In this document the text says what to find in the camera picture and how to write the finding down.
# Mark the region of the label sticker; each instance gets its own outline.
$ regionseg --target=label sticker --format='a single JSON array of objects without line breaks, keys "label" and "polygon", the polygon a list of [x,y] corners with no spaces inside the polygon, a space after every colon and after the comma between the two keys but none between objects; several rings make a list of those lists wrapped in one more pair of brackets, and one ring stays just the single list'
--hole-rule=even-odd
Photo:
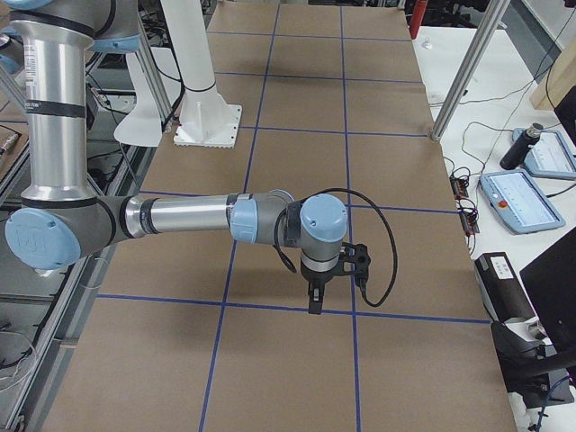
[{"label": "label sticker", "polygon": [[504,256],[492,256],[490,261],[492,262],[494,270],[496,270],[496,275],[498,275],[499,279],[514,279],[512,270],[510,270],[510,267]]},{"label": "label sticker", "polygon": [[38,62],[36,61],[36,47],[24,45],[24,67],[26,69],[26,85],[38,85]]}]

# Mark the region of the red object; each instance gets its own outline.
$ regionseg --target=red object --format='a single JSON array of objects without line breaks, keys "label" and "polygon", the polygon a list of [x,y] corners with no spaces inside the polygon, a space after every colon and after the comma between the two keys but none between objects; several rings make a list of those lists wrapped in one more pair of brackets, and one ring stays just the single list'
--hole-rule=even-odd
[{"label": "red object", "polygon": [[424,19],[424,13],[428,7],[428,0],[418,0],[414,4],[414,11],[412,12],[412,18],[410,18],[410,37],[416,39],[418,36],[418,30],[420,30],[420,25],[422,24],[422,19]]}]

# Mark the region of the black bottle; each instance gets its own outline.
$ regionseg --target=black bottle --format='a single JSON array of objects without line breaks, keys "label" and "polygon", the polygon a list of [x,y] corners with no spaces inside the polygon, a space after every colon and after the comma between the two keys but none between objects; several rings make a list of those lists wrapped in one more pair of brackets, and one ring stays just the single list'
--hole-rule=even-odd
[{"label": "black bottle", "polygon": [[500,161],[500,166],[504,169],[514,169],[524,162],[528,152],[540,140],[540,134],[543,129],[544,126],[540,123],[532,123],[532,126],[524,130],[514,141],[510,150],[506,152]]}]

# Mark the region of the white table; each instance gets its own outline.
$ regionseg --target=white table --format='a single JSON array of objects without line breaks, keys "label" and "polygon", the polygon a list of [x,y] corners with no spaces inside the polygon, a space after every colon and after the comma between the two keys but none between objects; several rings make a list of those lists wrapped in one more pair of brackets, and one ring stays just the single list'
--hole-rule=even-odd
[{"label": "white table", "polygon": [[[473,35],[474,30],[470,29],[429,27],[420,29],[418,38],[414,40],[414,50],[422,79],[427,87],[428,101],[432,105],[444,101]],[[532,75],[506,32],[498,30],[486,49],[462,102],[507,95],[526,85],[531,79]],[[533,122],[540,122],[544,126],[558,123],[553,112],[536,111],[532,108],[529,96],[535,88],[536,83],[532,83],[526,88],[527,92],[524,96],[523,90],[500,101],[460,105],[441,139],[445,156],[451,158],[456,167],[469,167],[473,173],[480,171],[481,164],[461,151],[463,132],[470,122],[482,122],[495,129],[512,130],[525,128]],[[517,106],[517,110],[507,122],[507,118]],[[432,106],[431,110],[436,118],[440,108]],[[562,126],[556,126],[553,129],[561,131],[567,141],[572,144]],[[496,139],[498,140],[486,164],[485,173],[501,171],[499,161],[510,146],[511,133],[502,132],[500,135],[499,132],[472,125],[465,136],[466,150],[481,160],[486,160]],[[573,146],[572,150],[576,153],[576,148]],[[452,168],[450,164],[447,163],[446,166],[450,171]],[[546,194],[558,192],[572,184],[568,181],[550,179],[536,179],[536,182]],[[490,208],[482,193],[477,193],[477,184],[478,176],[476,175],[471,179],[469,194],[478,204],[481,233],[476,236],[476,247],[472,259],[485,252],[504,251],[514,269],[519,272],[576,226],[576,189],[552,199],[553,205],[566,220],[566,226],[534,234],[512,235]],[[537,418],[536,412],[537,409],[529,411],[533,420]],[[542,432],[573,432],[574,425],[576,425],[576,404],[547,408],[546,413],[550,417],[544,420]]]}]

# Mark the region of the blue and white device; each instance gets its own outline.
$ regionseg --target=blue and white device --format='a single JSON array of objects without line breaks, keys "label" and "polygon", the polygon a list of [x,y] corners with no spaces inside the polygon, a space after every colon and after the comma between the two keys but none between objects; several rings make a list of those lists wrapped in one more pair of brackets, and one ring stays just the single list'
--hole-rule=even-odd
[{"label": "blue and white device", "polygon": [[[523,132],[514,129],[512,141]],[[576,159],[558,130],[543,130],[540,140],[527,154],[524,167],[531,176],[576,180]]]},{"label": "blue and white device", "polygon": [[484,174],[481,189],[515,234],[563,227],[566,222],[524,169]]}]

